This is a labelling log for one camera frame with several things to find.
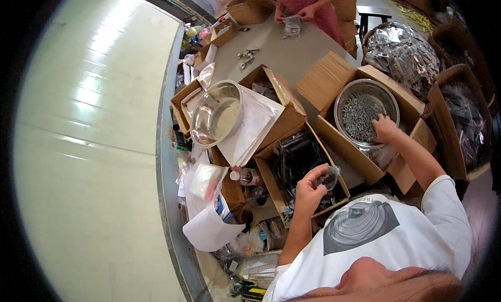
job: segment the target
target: white t-shirt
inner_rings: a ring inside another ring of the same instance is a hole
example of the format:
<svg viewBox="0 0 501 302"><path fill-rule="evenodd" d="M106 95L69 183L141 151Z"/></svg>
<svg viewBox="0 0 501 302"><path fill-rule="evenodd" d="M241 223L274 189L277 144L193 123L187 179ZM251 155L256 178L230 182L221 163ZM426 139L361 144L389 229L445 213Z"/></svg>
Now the white t-shirt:
<svg viewBox="0 0 501 302"><path fill-rule="evenodd" d="M470 261L472 230L454 181L438 177L414 206L371 194L337 210L291 264L277 267L264 302L334 287L351 264L372 257L388 270L447 267L461 279Z"/></svg>

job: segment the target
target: gray table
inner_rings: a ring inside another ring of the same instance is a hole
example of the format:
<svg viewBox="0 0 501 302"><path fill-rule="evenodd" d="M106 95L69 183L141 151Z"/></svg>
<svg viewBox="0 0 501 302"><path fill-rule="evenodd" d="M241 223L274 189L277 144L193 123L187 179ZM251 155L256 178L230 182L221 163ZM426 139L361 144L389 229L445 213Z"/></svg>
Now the gray table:
<svg viewBox="0 0 501 302"><path fill-rule="evenodd" d="M284 26L275 23L273 16L270 16L264 23L246 27L250 30L238 32L235 38L217 49L216 69L212 76L212 83L226 79L239 82L254 68L265 64L285 78L292 92L303 104L308 115L308 122L315 128L319 112L296 91L296 83L303 77L310 65L321 59L329 50L336 52L355 68L360 67L360 63L327 34L308 23L302 23L301 35L297 39L282 39ZM236 56L245 48L253 46L261 50L255 55L254 62L242 70L241 61ZM329 153L335 163L341 167L343 179L348 188L353 188L363 182L363 177L339 155L330 149Z"/></svg>

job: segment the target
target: white bottle cap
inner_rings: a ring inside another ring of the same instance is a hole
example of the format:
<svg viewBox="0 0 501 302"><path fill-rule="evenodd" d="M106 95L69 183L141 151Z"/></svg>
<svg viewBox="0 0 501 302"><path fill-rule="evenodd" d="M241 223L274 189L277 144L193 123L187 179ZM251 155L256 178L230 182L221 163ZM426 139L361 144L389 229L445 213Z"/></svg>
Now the white bottle cap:
<svg viewBox="0 0 501 302"><path fill-rule="evenodd" d="M229 174L229 178L231 180L240 180L240 173L234 170Z"/></svg>

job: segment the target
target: metal bowl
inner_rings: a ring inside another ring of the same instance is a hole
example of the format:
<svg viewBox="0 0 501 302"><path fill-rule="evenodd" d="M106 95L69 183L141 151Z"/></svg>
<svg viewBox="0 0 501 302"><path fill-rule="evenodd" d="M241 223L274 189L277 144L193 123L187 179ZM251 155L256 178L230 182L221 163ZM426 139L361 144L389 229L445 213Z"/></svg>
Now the metal bowl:
<svg viewBox="0 0 501 302"><path fill-rule="evenodd" d="M372 79L357 79L346 85L336 98L334 104L334 120L339 132L357 147L363 149L378 149L384 146L382 143L368 143L352 137L345 128L343 121L343 109L345 101L354 93L363 92L379 105L383 111L397 124L400 124L400 110L393 94L379 82Z"/></svg>
<svg viewBox="0 0 501 302"><path fill-rule="evenodd" d="M220 81L207 89L191 118L191 139L211 147L235 134L243 117L240 86L231 80Z"/></svg>

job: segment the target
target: plastic bottle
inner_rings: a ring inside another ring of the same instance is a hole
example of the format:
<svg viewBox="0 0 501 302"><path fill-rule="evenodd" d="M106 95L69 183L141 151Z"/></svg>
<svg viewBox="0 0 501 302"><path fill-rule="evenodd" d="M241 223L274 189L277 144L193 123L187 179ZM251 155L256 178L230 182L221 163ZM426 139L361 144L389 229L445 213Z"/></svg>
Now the plastic bottle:
<svg viewBox="0 0 501 302"><path fill-rule="evenodd" d="M234 170L229 174L231 180L240 180L242 186L256 186L261 181L261 176L253 168L241 168L238 171Z"/></svg>

